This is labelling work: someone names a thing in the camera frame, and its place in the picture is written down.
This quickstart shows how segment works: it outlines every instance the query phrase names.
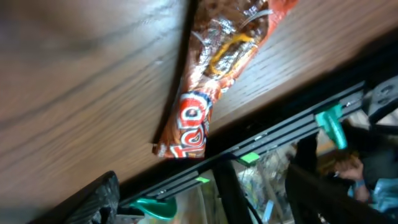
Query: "brown plastic wrapper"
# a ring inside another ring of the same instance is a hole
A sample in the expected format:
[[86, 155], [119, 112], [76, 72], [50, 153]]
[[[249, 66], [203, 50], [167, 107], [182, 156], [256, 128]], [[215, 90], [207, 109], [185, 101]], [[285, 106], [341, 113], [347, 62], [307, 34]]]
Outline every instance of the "brown plastic wrapper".
[[297, 0], [201, 0], [180, 96], [154, 146], [159, 157], [203, 157], [213, 105]]

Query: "candy wrapper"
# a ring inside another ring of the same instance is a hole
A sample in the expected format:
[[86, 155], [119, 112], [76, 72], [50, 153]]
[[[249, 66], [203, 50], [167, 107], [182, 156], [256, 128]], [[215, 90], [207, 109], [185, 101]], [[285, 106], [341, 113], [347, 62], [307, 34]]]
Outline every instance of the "candy wrapper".
[[180, 96], [154, 153], [203, 157], [213, 105], [297, 0], [201, 0]]

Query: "wooden surface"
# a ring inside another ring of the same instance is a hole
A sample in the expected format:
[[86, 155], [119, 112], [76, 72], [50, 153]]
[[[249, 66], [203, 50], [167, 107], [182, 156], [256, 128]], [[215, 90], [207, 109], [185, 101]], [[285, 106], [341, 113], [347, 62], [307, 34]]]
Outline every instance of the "wooden surface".
[[[124, 181], [160, 161], [149, 143], [178, 80], [189, 2], [0, 3], [0, 223], [26, 222], [107, 170]], [[215, 106], [211, 131], [396, 25], [397, 1], [301, 0]]]

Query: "green sticker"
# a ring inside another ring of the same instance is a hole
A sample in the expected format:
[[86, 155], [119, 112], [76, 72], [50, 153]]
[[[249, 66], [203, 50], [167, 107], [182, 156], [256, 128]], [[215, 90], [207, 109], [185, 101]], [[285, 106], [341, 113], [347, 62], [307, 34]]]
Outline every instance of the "green sticker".
[[203, 178], [203, 177], [198, 177], [198, 178], [196, 178], [196, 180], [200, 181], [200, 182], [202, 182], [204, 184], [210, 181], [209, 179], [206, 179], [206, 178]]
[[258, 159], [260, 159], [260, 156], [255, 152], [250, 152], [249, 154], [246, 154], [241, 157], [241, 160], [247, 162], [248, 164]]

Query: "person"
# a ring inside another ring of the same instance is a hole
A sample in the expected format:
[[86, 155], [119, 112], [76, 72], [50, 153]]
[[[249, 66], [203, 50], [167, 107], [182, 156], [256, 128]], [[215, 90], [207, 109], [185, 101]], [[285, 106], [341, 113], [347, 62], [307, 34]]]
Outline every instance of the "person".
[[[335, 167], [338, 178], [324, 178], [317, 173], [317, 135], [310, 135], [297, 144], [297, 153], [291, 161], [285, 188], [295, 223], [396, 223], [389, 214], [368, 206], [369, 189], [377, 190], [380, 179], [394, 179], [394, 171], [377, 170], [386, 161], [394, 166], [394, 150], [383, 144], [380, 136], [364, 129], [343, 125], [348, 147], [360, 149], [359, 158], [342, 161]], [[347, 181], [353, 184], [353, 197], [347, 194]]]

